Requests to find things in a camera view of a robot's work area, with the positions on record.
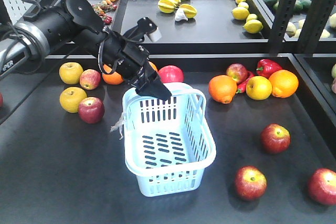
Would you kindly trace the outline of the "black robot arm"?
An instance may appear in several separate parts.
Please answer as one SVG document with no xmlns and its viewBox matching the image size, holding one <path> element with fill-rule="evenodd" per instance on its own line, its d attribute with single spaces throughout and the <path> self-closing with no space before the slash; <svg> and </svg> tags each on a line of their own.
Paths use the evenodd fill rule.
<svg viewBox="0 0 336 224">
<path fill-rule="evenodd" d="M 60 0 L 42 7 L 39 0 L 23 0 L 35 8 L 26 13 L 1 40 L 1 78 L 27 60 L 44 59 L 68 42 L 74 42 L 98 59 L 102 73 L 120 74 L 140 96 L 166 101 L 171 97 L 159 74 L 149 64 L 149 52 L 141 45 L 145 36 L 160 39 L 157 25 L 148 17 L 121 35 L 111 30 L 87 0 Z"/>
</svg>

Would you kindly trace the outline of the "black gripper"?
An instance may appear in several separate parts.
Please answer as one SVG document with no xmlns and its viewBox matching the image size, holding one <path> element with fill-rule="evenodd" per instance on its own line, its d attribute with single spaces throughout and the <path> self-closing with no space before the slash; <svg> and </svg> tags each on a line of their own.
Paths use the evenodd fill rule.
<svg viewBox="0 0 336 224">
<path fill-rule="evenodd" d="M 105 74 L 117 72 L 140 96 L 168 100 L 172 94 L 149 64 L 149 52 L 141 45 L 145 35 L 152 41 L 161 38 L 157 25 L 148 17 L 143 17 L 124 35 L 107 26 L 102 31 L 106 35 L 98 51 L 101 71 Z"/>
</svg>

